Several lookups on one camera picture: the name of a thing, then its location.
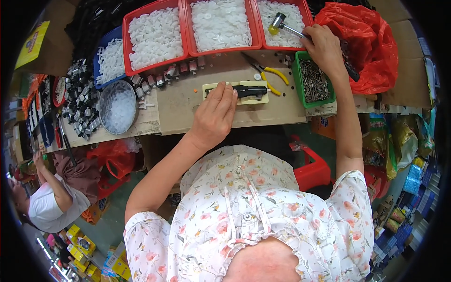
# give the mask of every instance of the workbench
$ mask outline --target workbench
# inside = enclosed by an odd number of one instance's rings
[[[285,53],[274,51],[248,51],[246,54],[252,56],[263,66],[269,66],[282,72],[288,79],[289,85],[276,74],[266,72],[270,84],[285,95],[277,96],[268,92],[269,102],[259,105],[237,106],[233,127],[249,127],[261,125],[283,125],[293,123],[305,123],[309,116],[330,116],[336,114],[336,102],[320,107],[305,109],[298,98],[291,69],[283,62]],[[124,134],[112,135],[104,128],[99,128],[93,133],[88,141],[78,137],[64,119],[63,127],[71,147],[78,147],[93,143],[99,143],[126,137],[147,134],[179,134],[189,130],[193,123],[194,113],[202,102],[202,85],[217,83],[220,81],[238,82],[254,80],[257,71],[247,63],[240,52],[222,53],[209,55],[205,58],[204,69],[198,68],[196,74],[181,76],[173,80],[164,89],[154,88],[150,95],[146,95],[147,103],[155,106],[138,110],[137,118],[131,128]],[[167,68],[162,67],[145,72],[149,74],[161,74]],[[358,113],[375,112],[374,101],[363,96],[355,96],[354,101]],[[391,106],[389,111],[402,112],[403,114],[421,113],[421,109]],[[38,135],[38,143],[42,144],[42,138]],[[46,148],[46,151],[59,150],[56,142]]]

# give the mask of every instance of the pink floral print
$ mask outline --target pink floral print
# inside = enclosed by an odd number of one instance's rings
[[[293,249],[300,280],[358,281],[369,273],[373,221],[359,171],[341,175],[323,201],[299,192],[286,162],[238,145],[199,160],[180,189],[172,225],[152,212],[126,223],[135,282],[220,281],[237,251],[268,236]]]

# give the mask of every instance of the red plastic bag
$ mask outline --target red plastic bag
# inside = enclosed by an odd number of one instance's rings
[[[349,62],[360,74],[350,79],[353,93],[376,94],[395,86],[398,77],[398,46],[391,28],[380,14],[363,6],[326,2],[315,23],[327,25],[348,42]]]
[[[131,173],[135,165],[136,153],[127,153],[127,148],[127,144],[121,139],[106,141],[100,143],[97,148],[87,152],[86,157],[88,159],[97,157],[99,167],[106,165],[114,177],[121,179]]]

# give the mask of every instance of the blue plastic tray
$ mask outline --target blue plastic tray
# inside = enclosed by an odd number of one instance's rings
[[[110,42],[113,38],[122,38],[122,25],[116,27],[115,29],[113,29],[112,31],[110,31],[109,33],[105,34],[102,39],[99,42],[99,46],[98,47],[107,47],[108,46],[108,42]],[[100,70],[100,65],[98,63],[99,61],[99,55],[97,55],[99,48],[97,48],[96,50],[96,54],[94,55],[94,59],[93,59],[93,63],[94,63],[94,84],[96,83],[96,79],[97,77],[100,75],[99,70]],[[100,89],[100,88],[104,88],[106,85],[115,82],[116,80],[119,79],[123,79],[124,77],[126,77],[125,75],[125,70],[124,70],[124,75],[121,75],[115,79],[112,79],[104,84],[96,84],[96,89]]]
[[[44,147],[48,148],[52,145],[55,139],[55,130],[53,129],[52,119],[43,116],[39,121],[39,128],[41,130],[42,141],[44,142]]]

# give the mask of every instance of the person in white shirt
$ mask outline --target person in white shirt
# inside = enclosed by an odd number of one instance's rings
[[[28,198],[18,183],[13,187],[16,209],[38,229],[56,233],[67,227],[91,204],[80,191],[70,187],[63,178],[53,175],[44,165],[40,152],[34,156],[41,187]]]

